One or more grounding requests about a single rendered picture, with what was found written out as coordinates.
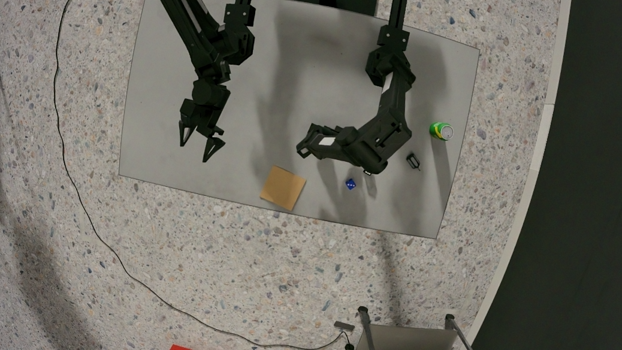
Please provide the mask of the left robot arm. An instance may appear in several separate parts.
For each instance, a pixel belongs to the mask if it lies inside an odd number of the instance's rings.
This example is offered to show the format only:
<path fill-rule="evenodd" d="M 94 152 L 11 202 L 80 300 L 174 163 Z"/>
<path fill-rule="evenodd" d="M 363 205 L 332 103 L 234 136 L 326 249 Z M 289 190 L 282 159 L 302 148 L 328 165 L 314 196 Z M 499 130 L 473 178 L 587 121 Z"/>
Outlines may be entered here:
<path fill-rule="evenodd" d="M 296 145 L 303 159 L 312 153 L 320 160 L 345 161 L 363 167 L 368 173 L 379 174 L 386 169 L 387 160 L 412 137 L 405 120 L 405 100 L 416 76 L 408 61 L 394 52 L 375 52 L 370 74 L 383 80 L 378 116 L 358 130 L 354 126 L 346 126 L 340 132 L 335 130 L 338 135 L 332 135 L 334 129 L 330 127 L 312 123 L 306 139 Z"/>

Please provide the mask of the blue die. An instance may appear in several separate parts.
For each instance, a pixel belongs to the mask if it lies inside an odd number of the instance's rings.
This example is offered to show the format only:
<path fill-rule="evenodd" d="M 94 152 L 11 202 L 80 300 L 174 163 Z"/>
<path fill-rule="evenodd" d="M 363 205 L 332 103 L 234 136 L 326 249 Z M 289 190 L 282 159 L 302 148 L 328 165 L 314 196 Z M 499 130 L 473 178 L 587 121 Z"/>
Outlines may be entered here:
<path fill-rule="evenodd" d="M 345 183 L 346 183 L 347 187 L 349 188 L 349 190 L 351 190 L 352 188 L 356 187 L 356 184 L 354 183 L 354 181 L 352 179 L 348 180 Z"/>

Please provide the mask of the tan flat mat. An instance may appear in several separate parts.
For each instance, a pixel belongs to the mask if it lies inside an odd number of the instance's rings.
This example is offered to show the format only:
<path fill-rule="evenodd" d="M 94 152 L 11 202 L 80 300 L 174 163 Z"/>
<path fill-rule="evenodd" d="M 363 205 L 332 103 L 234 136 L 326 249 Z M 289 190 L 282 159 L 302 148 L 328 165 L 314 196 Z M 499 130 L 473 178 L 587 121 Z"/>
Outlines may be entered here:
<path fill-rule="evenodd" d="M 305 179 L 273 165 L 260 197 L 292 210 Z"/>

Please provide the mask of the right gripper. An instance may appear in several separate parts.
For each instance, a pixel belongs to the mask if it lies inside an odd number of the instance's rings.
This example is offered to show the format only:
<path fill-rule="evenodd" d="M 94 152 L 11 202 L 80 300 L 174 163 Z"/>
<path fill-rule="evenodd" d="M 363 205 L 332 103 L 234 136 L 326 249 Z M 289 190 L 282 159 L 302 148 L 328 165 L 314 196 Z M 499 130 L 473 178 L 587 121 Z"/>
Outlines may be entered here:
<path fill-rule="evenodd" d="M 184 138 L 185 128 L 189 128 L 189 130 L 187 131 L 186 137 Z M 216 132 L 219 135 L 223 135 L 224 130 L 220 129 L 216 125 L 215 125 L 214 128 L 206 127 L 205 125 L 199 123 L 198 121 L 194 122 L 192 125 L 185 125 L 183 122 L 181 122 L 181 120 L 179 120 L 180 147 L 183 147 L 186 144 L 186 142 L 189 140 L 189 138 L 190 138 L 190 136 L 193 133 L 195 128 L 196 128 L 197 132 L 199 132 L 200 134 L 202 134 L 203 136 L 208 138 L 207 139 L 207 143 L 206 143 L 206 147 L 205 147 L 205 153 L 204 153 L 204 156 L 203 156 L 203 163 L 204 163 L 204 162 L 207 162 L 210 159 L 210 157 L 215 152 L 217 152 L 221 147 L 223 147 L 225 145 L 226 142 L 224 142 L 223 140 L 221 140 L 218 137 L 213 137 L 213 135 Z M 214 146 L 214 148 L 212 149 L 213 146 Z M 211 152 L 210 152 L 210 150 L 211 150 Z"/>

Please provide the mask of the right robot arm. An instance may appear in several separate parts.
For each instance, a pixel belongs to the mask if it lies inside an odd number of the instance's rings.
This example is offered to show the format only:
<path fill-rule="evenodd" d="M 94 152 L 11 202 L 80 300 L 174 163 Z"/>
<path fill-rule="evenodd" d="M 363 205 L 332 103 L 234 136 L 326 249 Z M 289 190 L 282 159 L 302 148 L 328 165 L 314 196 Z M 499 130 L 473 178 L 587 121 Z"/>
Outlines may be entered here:
<path fill-rule="evenodd" d="M 220 25 L 202 0 L 160 1 L 189 51 L 198 76 L 193 82 L 193 100 L 185 98 L 180 108 L 181 122 L 192 125 L 198 121 L 214 128 L 221 114 L 217 109 L 224 109 L 231 94 L 226 86 L 220 85 L 231 80 L 230 66 L 222 58 L 245 57 L 249 33 L 232 31 L 227 24 Z"/>

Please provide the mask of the green drink can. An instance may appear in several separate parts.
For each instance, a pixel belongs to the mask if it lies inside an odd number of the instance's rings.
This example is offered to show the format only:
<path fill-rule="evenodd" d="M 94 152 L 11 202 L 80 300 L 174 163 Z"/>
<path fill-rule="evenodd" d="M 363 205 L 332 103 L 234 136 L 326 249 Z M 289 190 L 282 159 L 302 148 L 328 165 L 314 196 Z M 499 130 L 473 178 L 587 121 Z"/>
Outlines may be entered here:
<path fill-rule="evenodd" d="M 433 138 L 448 141 L 454 135 L 454 130 L 451 125 L 447 123 L 435 122 L 431 124 L 429 129 L 430 135 Z"/>

